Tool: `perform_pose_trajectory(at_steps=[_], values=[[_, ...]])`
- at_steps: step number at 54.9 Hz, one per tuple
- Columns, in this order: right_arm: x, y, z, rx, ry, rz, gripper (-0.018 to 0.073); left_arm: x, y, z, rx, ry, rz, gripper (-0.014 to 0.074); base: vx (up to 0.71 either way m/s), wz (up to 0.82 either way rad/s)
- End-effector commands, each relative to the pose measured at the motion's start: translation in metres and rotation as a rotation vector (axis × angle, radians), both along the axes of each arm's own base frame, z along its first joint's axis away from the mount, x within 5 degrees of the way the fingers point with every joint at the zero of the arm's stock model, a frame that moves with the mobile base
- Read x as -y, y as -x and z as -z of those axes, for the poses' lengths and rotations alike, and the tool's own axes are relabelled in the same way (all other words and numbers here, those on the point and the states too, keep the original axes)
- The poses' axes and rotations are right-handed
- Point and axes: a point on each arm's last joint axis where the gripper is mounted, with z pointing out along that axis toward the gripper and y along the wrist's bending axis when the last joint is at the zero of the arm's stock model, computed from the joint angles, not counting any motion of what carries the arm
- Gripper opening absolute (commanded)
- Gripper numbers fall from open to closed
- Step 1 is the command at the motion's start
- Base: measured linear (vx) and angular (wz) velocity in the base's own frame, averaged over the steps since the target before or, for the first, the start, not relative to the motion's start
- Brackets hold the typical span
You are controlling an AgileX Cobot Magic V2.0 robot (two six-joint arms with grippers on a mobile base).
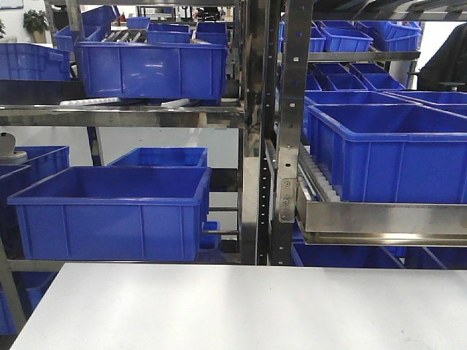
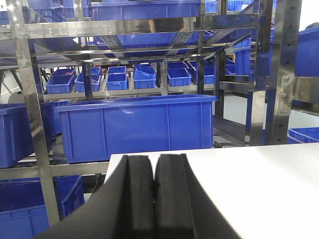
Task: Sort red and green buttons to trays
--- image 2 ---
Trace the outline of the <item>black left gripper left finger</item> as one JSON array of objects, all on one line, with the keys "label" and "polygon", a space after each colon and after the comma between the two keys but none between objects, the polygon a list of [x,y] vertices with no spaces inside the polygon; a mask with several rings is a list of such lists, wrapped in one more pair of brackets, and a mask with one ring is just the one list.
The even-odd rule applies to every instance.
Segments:
[{"label": "black left gripper left finger", "polygon": [[83,206],[39,239],[153,239],[153,171],[147,156],[124,155]]}]

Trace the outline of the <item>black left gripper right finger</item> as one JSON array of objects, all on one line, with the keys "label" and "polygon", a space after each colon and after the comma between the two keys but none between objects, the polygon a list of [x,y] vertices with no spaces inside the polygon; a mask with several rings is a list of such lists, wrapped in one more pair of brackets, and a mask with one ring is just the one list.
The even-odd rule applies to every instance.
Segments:
[{"label": "black left gripper right finger", "polygon": [[238,239],[196,178],[185,154],[162,154],[155,172],[159,239]]}]

